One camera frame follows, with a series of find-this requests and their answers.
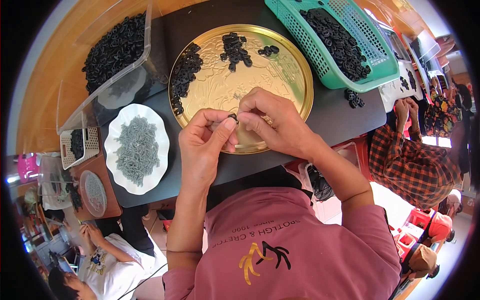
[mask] black cable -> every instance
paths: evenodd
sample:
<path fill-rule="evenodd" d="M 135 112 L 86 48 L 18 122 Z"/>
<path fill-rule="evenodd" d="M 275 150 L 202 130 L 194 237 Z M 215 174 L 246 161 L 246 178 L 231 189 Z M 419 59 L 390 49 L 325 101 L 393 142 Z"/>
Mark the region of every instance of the black cable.
<path fill-rule="evenodd" d="M 126 292 L 125 294 L 123 294 L 120 298 L 118 298 L 117 300 L 120 300 L 122 299 L 123 297 L 125 297 L 126 295 L 130 294 L 132 291 L 136 290 L 139 286 L 141 286 L 145 281 L 149 280 L 150 278 L 152 278 L 153 275 L 155 275 L 158 271 L 160 271 L 164 266 L 166 266 L 167 264 L 164 264 L 163 266 L 161 266 L 158 270 L 156 270 L 153 274 L 151 274 L 149 276 L 149 278 L 145 279 L 144 281 L 142 281 L 141 283 L 139 283 L 135 288 L 129 290 L 128 292 Z"/>

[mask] white plastic basket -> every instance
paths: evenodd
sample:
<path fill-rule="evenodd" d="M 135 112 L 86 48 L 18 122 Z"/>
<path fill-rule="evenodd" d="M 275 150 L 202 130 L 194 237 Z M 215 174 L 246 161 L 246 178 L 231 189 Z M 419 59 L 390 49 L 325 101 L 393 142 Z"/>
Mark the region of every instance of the white plastic basket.
<path fill-rule="evenodd" d="M 61 163 L 64 170 L 79 165 L 100 152 L 98 147 L 98 129 L 87 128 L 82 130 L 84 132 L 84 156 L 78 160 L 75 159 L 75 155 L 70 150 L 73 130 L 64 131 L 60 135 Z"/>

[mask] gold tray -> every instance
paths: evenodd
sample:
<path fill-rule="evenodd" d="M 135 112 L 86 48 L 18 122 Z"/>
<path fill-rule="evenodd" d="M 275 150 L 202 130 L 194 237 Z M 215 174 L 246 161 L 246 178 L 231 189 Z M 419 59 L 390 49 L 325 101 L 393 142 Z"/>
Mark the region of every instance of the gold tray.
<path fill-rule="evenodd" d="M 230 72 L 229 61 L 220 59 L 220 54 L 224 52 L 222 36 L 230 32 L 247 38 L 243 48 L 251 55 L 253 66 L 248 68 L 240 61 L 236 72 Z M 209 30 L 192 43 L 201 47 L 198 53 L 204 64 L 190 83 L 187 97 L 180 99 L 184 113 L 175 117 L 182 128 L 201 108 L 237 113 L 239 100 L 255 86 L 292 100 L 303 120 L 308 118 L 313 103 L 312 71 L 302 53 L 285 37 L 267 28 L 234 24 Z M 280 48 L 280 52 L 270 57 L 258 54 L 258 49 L 270 45 Z M 234 154 L 253 154 L 269 149 L 260 136 L 246 130 L 242 123 L 237 129 L 237 136 L 239 144 L 235 146 Z"/>

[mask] white t-shirt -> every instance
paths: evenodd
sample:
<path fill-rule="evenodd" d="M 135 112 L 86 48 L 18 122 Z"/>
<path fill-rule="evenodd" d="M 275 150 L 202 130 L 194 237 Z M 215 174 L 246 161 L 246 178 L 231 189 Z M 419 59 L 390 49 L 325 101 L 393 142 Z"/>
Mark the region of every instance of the white t-shirt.
<path fill-rule="evenodd" d="M 462 194 L 459 190 L 453 189 L 447 196 L 447 206 L 453 207 L 453 210 L 456 210 L 460 207 L 462 203 Z"/>
<path fill-rule="evenodd" d="M 142 266 L 135 262 L 119 262 L 115 256 L 98 247 L 90 257 L 85 258 L 78 277 L 88 284 L 98 300 L 117 300 L 135 288 L 145 278 L 145 274 L 150 273 L 155 257 L 137 251 L 118 234 L 112 233 L 105 239 L 128 253 Z M 132 295 L 133 291 L 122 300 L 131 299 Z"/>

